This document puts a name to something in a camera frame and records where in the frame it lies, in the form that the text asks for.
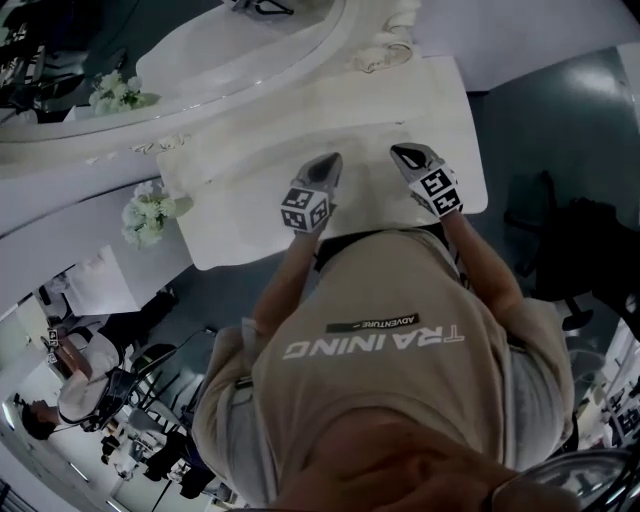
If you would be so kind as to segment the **person's right forearm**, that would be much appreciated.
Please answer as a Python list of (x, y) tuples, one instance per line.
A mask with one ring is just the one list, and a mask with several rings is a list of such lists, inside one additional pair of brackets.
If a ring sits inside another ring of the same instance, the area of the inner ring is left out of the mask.
[(495, 319), (504, 324), (509, 311), (524, 300), (514, 274), (461, 212), (453, 211), (440, 222), (460, 255), (474, 292)]

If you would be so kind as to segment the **oval mirror with ornate frame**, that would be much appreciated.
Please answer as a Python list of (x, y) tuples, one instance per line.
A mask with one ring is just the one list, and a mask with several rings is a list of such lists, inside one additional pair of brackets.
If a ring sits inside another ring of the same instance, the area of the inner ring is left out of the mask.
[(222, 0), (136, 65), (140, 108), (0, 125), (0, 180), (142, 149), (321, 76), (406, 63), (423, 0)]

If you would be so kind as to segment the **person's eyeglasses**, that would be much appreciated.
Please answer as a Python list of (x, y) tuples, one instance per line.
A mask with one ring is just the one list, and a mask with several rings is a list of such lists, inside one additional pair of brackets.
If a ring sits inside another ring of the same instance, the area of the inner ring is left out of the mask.
[(497, 487), (482, 512), (640, 512), (640, 444), (552, 458)]

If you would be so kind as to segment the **person's left forearm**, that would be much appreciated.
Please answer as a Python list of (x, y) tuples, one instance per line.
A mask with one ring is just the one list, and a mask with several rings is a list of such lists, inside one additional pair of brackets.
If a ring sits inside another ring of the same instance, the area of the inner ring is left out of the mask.
[(271, 337), (297, 309), (314, 261), (320, 232), (297, 234), (284, 259), (256, 303), (256, 330)]

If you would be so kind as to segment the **person's chin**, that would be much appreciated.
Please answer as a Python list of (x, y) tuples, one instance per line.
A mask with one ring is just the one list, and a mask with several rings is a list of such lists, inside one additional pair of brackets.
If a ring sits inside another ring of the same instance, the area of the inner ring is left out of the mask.
[(323, 441), (270, 507), (277, 512), (581, 512), (570, 492), (536, 483), (432, 429), (402, 422)]

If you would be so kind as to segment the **person's beige shirt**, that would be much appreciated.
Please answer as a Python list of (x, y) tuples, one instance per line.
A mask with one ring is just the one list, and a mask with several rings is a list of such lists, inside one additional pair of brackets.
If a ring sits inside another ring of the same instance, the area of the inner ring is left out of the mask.
[(303, 467), (338, 419), (397, 413), (515, 470), (570, 436), (574, 385), (555, 307), (505, 323), (423, 230), (366, 236), (333, 256), (271, 338), (221, 331), (193, 419), (202, 460), (252, 504)]

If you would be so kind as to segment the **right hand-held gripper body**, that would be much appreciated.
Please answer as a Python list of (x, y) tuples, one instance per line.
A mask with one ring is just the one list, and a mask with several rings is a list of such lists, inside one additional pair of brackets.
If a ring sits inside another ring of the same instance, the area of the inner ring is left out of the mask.
[(447, 164), (426, 170), (409, 183), (409, 189), (412, 196), (438, 219), (460, 211), (463, 206), (457, 177)]

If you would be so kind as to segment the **white flower bouquet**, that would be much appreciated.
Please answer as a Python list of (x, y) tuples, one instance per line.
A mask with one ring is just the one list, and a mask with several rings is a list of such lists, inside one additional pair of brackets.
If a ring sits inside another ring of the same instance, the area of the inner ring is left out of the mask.
[(189, 196), (172, 197), (160, 181), (138, 184), (122, 212), (122, 234), (138, 249), (159, 242), (169, 221), (185, 215), (194, 205)]

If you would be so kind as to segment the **black mesh office chair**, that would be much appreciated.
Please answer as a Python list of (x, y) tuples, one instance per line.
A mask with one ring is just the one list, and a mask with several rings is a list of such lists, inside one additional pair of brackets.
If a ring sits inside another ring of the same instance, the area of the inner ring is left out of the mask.
[(85, 432), (102, 430), (124, 407), (133, 405), (133, 397), (139, 398), (140, 384), (152, 372), (167, 362), (177, 351), (170, 344), (157, 344), (141, 353), (131, 364), (130, 370), (117, 367), (106, 373), (106, 386), (99, 395), (93, 411), (81, 422)]

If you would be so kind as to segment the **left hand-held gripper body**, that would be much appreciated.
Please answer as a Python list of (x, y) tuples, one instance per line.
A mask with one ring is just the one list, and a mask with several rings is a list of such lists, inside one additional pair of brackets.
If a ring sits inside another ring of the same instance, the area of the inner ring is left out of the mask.
[(338, 178), (323, 182), (294, 179), (280, 204), (284, 225), (296, 233), (313, 233), (322, 228), (336, 208), (338, 183)]

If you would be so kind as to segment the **white ornate dressing table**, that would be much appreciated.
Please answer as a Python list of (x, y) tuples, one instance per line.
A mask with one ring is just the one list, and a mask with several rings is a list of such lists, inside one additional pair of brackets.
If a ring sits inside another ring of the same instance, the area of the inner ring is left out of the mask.
[(392, 162), (390, 148), (402, 142), (446, 161), (466, 213), (486, 209), (472, 113), (450, 56), (291, 87), (202, 127), (157, 161), (169, 191), (193, 199), (178, 224), (195, 266), (208, 270), (283, 251), (292, 232), (280, 203), (299, 168), (326, 153), (344, 161), (327, 237), (431, 224)]

